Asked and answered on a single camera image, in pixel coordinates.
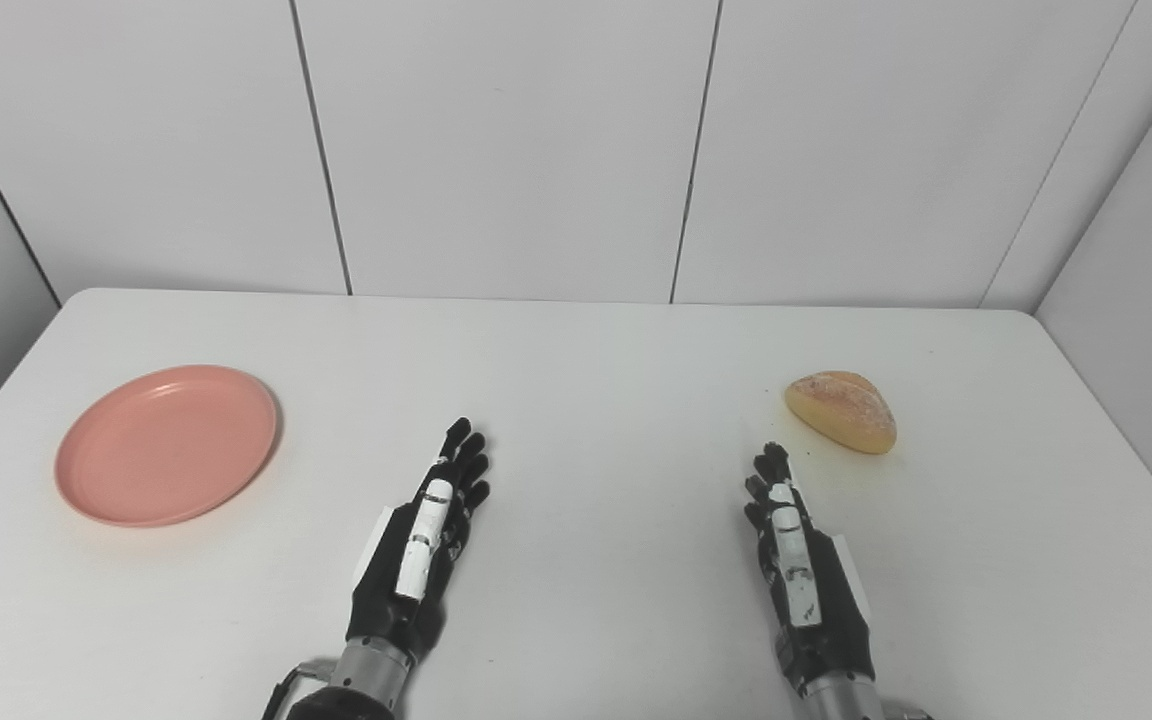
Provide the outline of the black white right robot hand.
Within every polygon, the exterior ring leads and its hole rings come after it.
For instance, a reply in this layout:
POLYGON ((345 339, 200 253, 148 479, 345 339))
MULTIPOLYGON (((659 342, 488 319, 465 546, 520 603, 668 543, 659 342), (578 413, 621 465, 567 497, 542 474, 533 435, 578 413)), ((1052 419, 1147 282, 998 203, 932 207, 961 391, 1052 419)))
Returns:
POLYGON ((765 444, 753 467, 744 514, 776 615, 774 651, 785 679, 799 697, 827 676, 873 682, 867 611, 846 547, 814 525, 785 447, 765 444))

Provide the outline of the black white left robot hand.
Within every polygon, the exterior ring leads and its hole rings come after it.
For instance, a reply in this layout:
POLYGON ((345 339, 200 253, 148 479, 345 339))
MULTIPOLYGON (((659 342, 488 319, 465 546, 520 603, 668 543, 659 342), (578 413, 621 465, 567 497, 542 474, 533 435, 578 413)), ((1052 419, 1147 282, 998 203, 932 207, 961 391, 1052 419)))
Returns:
POLYGON ((492 492, 486 441, 465 416, 445 433, 411 501, 385 520, 353 591, 346 639, 379 638, 420 664, 444 632, 444 596, 473 514, 492 492))

